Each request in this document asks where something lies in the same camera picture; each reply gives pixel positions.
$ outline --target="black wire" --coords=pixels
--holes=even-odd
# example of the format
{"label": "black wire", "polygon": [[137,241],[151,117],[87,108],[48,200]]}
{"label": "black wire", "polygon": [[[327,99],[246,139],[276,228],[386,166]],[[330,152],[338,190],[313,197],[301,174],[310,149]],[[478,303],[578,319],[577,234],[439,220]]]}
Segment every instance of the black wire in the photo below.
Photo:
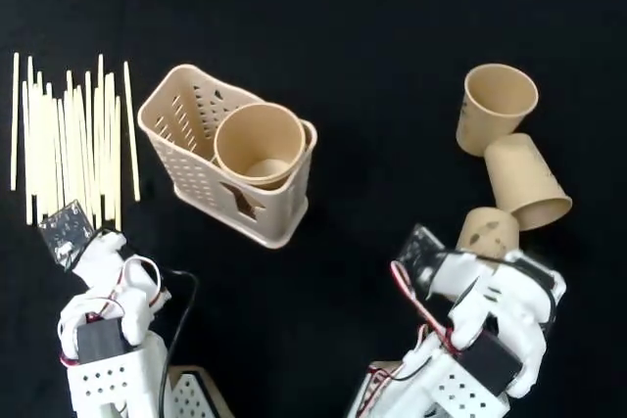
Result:
{"label": "black wire", "polygon": [[[447,251],[447,253],[449,253],[449,254],[462,254],[464,252]],[[536,282],[536,284],[538,286],[540,286],[540,288],[545,292],[545,294],[549,298],[549,304],[551,305],[551,307],[549,309],[549,319],[545,323],[541,323],[540,324],[540,327],[544,330],[545,337],[546,337],[549,334],[549,332],[551,330],[551,327],[553,327],[553,324],[555,323],[555,315],[556,315],[556,311],[557,311],[557,304],[555,302],[555,298],[553,297],[553,293],[551,292],[551,290],[549,288],[547,288],[543,283],[538,282],[538,280],[535,278],[534,274],[530,270],[525,268],[524,266],[521,266],[521,265],[519,265],[517,263],[511,263],[509,261],[505,261],[504,259],[492,258],[491,256],[477,255],[477,258],[485,260],[485,261],[488,261],[488,262],[491,262],[491,263],[504,264],[505,266],[509,266],[510,268],[513,268],[516,271],[524,274],[528,278],[531,278],[532,280],[534,280]]]}
{"label": "black wire", "polygon": [[193,283],[194,287],[192,289],[192,294],[189,296],[189,301],[187,302],[187,306],[183,311],[183,314],[180,316],[180,320],[178,321],[178,326],[176,327],[176,331],[174,332],[174,336],[172,337],[172,341],[169,344],[168,354],[166,355],[166,362],[164,364],[164,371],[161,375],[161,384],[159,385],[159,418],[165,418],[164,411],[164,400],[166,399],[166,383],[168,382],[168,369],[169,364],[172,361],[172,356],[174,355],[174,350],[176,349],[176,344],[178,343],[178,337],[180,337],[180,332],[183,330],[185,326],[185,322],[187,321],[187,317],[196,302],[196,296],[198,295],[198,289],[200,287],[200,280],[194,273],[190,273],[189,271],[182,271],[176,269],[163,268],[164,271],[169,274],[173,274],[176,276],[187,276],[189,277]]}
{"label": "black wire", "polygon": [[425,366],[429,363],[429,361],[431,361],[431,358],[429,357],[426,361],[424,361],[415,371],[413,371],[412,373],[408,374],[405,377],[394,377],[392,374],[390,374],[388,371],[386,371],[385,369],[377,369],[378,371],[383,371],[387,374],[388,379],[390,379],[391,381],[395,381],[395,382],[404,382],[404,381],[408,381],[409,379],[412,379],[413,377],[416,376],[416,374],[418,374],[422,369],[425,368]]}

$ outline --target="utensil holder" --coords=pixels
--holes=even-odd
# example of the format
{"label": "utensil holder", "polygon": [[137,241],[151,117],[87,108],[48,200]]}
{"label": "utensil holder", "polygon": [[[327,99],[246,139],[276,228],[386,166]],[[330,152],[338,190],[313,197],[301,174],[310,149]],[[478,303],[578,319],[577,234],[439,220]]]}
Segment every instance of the utensil holder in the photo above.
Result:
{"label": "utensil holder", "polygon": [[185,203],[271,249],[284,246],[308,208],[307,184],[315,127],[302,120],[307,147],[285,183],[264,190],[238,181],[217,165],[214,137],[220,122],[243,105],[264,100],[190,65],[171,70],[138,114]]}

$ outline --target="upside-down paper cup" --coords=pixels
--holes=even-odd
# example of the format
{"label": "upside-down paper cup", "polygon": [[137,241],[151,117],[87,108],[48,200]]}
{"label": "upside-down paper cup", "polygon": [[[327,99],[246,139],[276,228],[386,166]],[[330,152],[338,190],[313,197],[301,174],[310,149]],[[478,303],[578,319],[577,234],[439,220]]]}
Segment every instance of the upside-down paper cup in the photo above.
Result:
{"label": "upside-down paper cup", "polygon": [[464,81],[457,140],[470,155],[513,132],[538,104],[538,88],[523,71],[504,64],[484,64]]}
{"label": "upside-down paper cup", "polygon": [[516,218],[504,210],[473,209],[463,222],[457,248],[501,259],[518,248],[519,230]]}
{"label": "upside-down paper cup", "polygon": [[530,230],[550,224],[572,208],[551,169],[527,134],[501,137],[488,146],[486,165],[497,208]]}
{"label": "upside-down paper cup", "polygon": [[219,166],[252,186],[281,186],[305,152],[305,129],[296,115],[273,103],[243,106],[219,125],[214,150]]}

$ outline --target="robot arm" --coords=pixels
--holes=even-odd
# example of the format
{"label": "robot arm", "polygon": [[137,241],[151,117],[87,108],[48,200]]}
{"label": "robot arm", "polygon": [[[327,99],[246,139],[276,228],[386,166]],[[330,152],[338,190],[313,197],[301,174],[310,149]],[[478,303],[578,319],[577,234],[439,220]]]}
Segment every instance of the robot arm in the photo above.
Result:
{"label": "robot arm", "polygon": [[[392,272],[435,331],[406,355],[402,372],[384,374],[376,395],[362,386],[356,400],[360,405],[354,405],[355,414],[349,417],[499,418],[509,410],[506,395],[529,393],[556,305],[565,293],[559,273],[521,251],[505,259],[448,251],[420,225],[392,263]],[[416,293],[454,300],[449,312],[453,328],[439,325]],[[410,380],[401,380],[416,357],[422,365],[414,367]],[[370,372],[364,383],[375,374],[380,372]]]}
{"label": "robot arm", "polygon": [[[122,255],[124,236],[94,231],[76,202],[40,230],[57,264],[88,288],[66,305],[58,324],[76,415],[158,418],[168,352],[149,326],[171,297],[159,268],[149,258]],[[164,416],[173,418],[169,381],[163,392]]]}

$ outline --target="black table surface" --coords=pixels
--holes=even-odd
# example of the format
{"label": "black table surface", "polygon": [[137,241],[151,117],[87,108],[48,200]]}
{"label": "black table surface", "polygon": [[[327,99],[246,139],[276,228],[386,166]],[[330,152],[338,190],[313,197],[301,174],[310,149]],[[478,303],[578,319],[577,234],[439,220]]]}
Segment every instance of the black table surface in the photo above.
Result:
{"label": "black table surface", "polygon": [[[14,51],[57,91],[99,52],[119,79],[128,59],[136,107],[191,63],[316,125],[311,207],[279,251],[179,201],[141,133],[141,203],[124,172],[130,243],[202,280],[175,363],[205,366],[238,417],[341,417],[370,360],[412,348],[418,320],[388,261],[415,222],[453,245],[465,214],[494,204],[484,163],[455,140],[464,75],[526,70],[541,98],[522,129],[574,207],[521,237],[568,292],[539,384],[509,416],[624,409],[625,0],[0,0],[0,12],[4,415],[70,415],[55,326],[84,290],[25,226],[24,191],[8,191]],[[167,342],[189,293],[169,286],[155,324]]]}

